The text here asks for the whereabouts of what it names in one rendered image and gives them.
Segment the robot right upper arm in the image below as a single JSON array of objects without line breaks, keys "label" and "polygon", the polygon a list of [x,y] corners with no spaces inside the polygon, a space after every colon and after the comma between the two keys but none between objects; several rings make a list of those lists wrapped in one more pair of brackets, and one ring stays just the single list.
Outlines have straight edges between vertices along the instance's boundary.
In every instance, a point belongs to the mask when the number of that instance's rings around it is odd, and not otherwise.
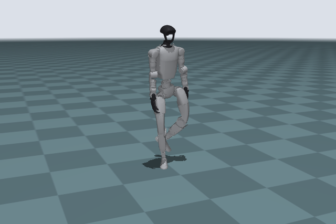
[{"label": "robot right upper arm", "polygon": [[150,67],[150,72],[151,72],[151,78],[157,78],[158,76],[158,71],[156,71],[156,58],[159,56],[159,49],[151,49],[148,52],[148,57],[149,57],[149,67]]}]

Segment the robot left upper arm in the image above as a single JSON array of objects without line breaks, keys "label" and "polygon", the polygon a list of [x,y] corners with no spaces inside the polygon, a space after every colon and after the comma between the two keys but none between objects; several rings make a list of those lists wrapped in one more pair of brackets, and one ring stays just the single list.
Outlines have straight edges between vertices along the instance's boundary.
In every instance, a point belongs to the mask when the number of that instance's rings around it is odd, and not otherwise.
[{"label": "robot left upper arm", "polygon": [[179,54],[178,54],[178,71],[180,74],[184,74],[188,71],[187,67],[184,66],[184,62],[185,62],[185,59],[184,59],[184,53],[185,53],[185,50],[181,47],[177,47],[179,49]]}]

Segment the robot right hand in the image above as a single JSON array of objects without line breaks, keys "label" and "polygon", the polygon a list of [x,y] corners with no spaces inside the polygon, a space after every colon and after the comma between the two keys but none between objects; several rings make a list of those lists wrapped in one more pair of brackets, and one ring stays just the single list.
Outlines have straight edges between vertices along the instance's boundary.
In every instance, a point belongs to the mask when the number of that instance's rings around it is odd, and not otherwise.
[{"label": "robot right hand", "polygon": [[152,105],[152,109],[154,110],[154,112],[160,113],[160,112],[157,111],[159,109],[155,105],[156,96],[155,96],[154,93],[152,94],[152,98],[150,97],[150,100],[151,100],[151,105]]}]

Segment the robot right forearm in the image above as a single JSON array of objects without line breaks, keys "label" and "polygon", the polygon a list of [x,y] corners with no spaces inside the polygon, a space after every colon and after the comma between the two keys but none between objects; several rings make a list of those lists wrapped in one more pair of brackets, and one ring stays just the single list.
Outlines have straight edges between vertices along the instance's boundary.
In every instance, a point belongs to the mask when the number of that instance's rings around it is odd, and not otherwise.
[{"label": "robot right forearm", "polygon": [[150,83],[150,94],[149,94],[149,96],[152,98],[153,93],[156,96],[156,80],[151,79],[151,72],[149,72],[149,83]]}]

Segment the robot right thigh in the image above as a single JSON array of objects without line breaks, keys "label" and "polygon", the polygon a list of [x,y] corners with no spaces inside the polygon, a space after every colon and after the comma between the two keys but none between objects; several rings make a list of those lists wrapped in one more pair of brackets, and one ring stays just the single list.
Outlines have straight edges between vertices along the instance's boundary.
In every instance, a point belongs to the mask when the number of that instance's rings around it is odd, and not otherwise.
[{"label": "robot right thigh", "polygon": [[162,92],[156,94],[155,105],[159,109],[157,111],[160,112],[160,113],[154,112],[156,117],[158,135],[163,134],[163,136],[166,136],[166,128],[164,123],[166,106],[165,106],[165,98],[163,97]]}]

